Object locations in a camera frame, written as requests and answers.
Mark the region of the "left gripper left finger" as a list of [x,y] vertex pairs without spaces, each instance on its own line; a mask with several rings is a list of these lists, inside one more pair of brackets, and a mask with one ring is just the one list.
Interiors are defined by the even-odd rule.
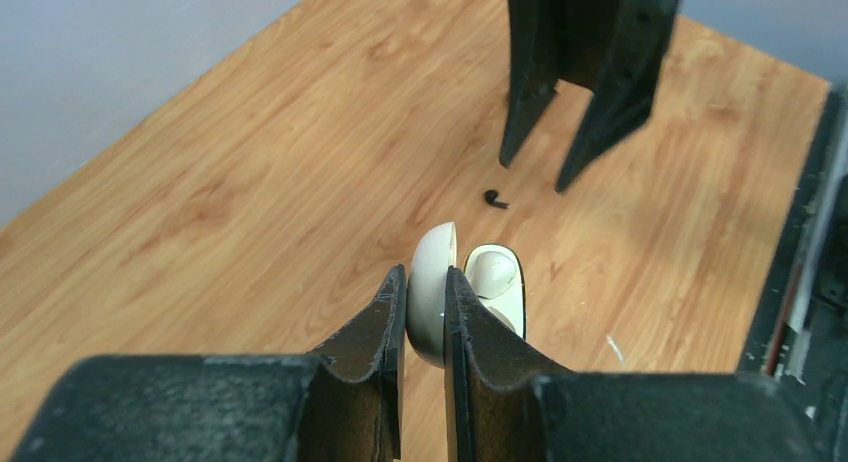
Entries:
[[406,274],[302,354],[108,354],[51,388],[15,461],[394,461]]

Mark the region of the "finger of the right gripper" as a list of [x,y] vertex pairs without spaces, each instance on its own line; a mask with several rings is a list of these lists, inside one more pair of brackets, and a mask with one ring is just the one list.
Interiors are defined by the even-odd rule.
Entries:
[[557,36],[553,16],[560,0],[507,0],[510,26],[508,108],[499,162],[509,167],[557,95]]
[[650,118],[680,1],[619,0],[592,99],[557,178],[558,192]]

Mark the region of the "white earbud charging case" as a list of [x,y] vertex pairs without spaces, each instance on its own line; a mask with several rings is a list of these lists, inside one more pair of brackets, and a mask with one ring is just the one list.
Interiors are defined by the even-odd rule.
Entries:
[[[476,259],[485,251],[504,253],[518,269],[511,287],[491,300],[480,297],[471,283]],[[422,236],[411,261],[407,283],[406,331],[419,357],[434,367],[444,366],[446,283],[450,267],[461,270],[484,308],[518,337],[527,338],[525,277],[517,254],[505,245],[482,244],[473,248],[465,262],[460,264],[456,224],[446,222]]]

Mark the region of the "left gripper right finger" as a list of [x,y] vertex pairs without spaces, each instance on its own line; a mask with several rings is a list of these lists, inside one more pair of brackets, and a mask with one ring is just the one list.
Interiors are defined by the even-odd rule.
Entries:
[[485,309],[450,268],[445,392],[453,461],[823,461],[775,380],[574,372]]

